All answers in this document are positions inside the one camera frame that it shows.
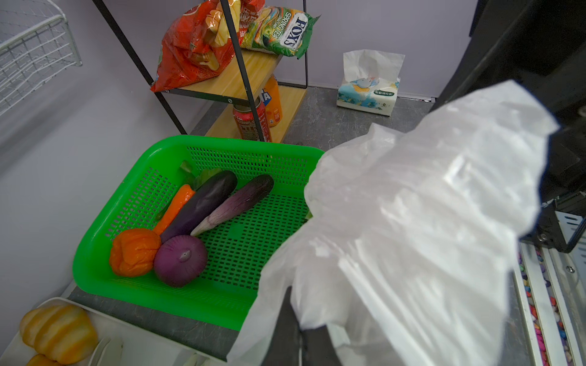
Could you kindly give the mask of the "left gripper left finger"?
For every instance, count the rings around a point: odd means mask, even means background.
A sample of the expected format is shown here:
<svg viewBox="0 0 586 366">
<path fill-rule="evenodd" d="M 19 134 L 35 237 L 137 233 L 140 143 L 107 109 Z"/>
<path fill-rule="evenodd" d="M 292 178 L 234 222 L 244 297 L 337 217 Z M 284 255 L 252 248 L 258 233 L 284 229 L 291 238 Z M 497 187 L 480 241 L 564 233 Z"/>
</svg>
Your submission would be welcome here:
<svg viewBox="0 0 586 366">
<path fill-rule="evenodd" d="M 302 335 L 291 305 L 291 291 L 291 287 L 286 289 L 262 366 L 299 366 L 302 364 Z"/>
</svg>

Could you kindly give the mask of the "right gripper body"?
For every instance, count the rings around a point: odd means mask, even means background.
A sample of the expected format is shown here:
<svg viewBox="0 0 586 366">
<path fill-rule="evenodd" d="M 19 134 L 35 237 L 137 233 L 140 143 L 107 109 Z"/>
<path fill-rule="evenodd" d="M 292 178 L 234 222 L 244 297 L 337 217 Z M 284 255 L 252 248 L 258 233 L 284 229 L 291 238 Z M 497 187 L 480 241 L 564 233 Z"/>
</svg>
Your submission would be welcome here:
<svg viewBox="0 0 586 366">
<path fill-rule="evenodd" d="M 555 214 L 585 215 L 585 3 L 479 1 L 469 36 L 434 107 L 512 79 L 549 110 L 560 128 L 549 138 L 540 186 L 545 207 L 523 241 L 571 253 L 585 234 L 585 222 L 564 238 Z"/>
</svg>

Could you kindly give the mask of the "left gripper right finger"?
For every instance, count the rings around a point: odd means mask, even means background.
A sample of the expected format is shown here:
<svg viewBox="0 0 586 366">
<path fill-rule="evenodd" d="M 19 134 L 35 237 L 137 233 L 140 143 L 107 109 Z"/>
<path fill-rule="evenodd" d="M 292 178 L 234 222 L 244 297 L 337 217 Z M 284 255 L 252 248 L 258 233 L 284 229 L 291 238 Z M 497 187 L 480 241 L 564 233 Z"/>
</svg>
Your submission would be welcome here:
<svg viewBox="0 0 586 366">
<path fill-rule="evenodd" d="M 341 366 L 326 326 L 302 331 L 302 366 Z"/>
</svg>

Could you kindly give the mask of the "white plastic grocery bag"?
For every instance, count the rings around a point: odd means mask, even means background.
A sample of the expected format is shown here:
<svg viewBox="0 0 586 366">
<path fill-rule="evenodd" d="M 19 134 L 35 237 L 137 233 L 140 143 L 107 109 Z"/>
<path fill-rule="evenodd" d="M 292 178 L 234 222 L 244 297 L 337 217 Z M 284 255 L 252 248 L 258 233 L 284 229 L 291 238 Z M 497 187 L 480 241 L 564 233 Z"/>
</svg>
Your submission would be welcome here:
<svg viewBox="0 0 586 366">
<path fill-rule="evenodd" d="M 327 151 L 305 187 L 311 219 L 265 264 L 228 363 L 262 363 L 287 300 L 344 365 L 497 364 L 557 128 L 507 81 Z"/>
</svg>

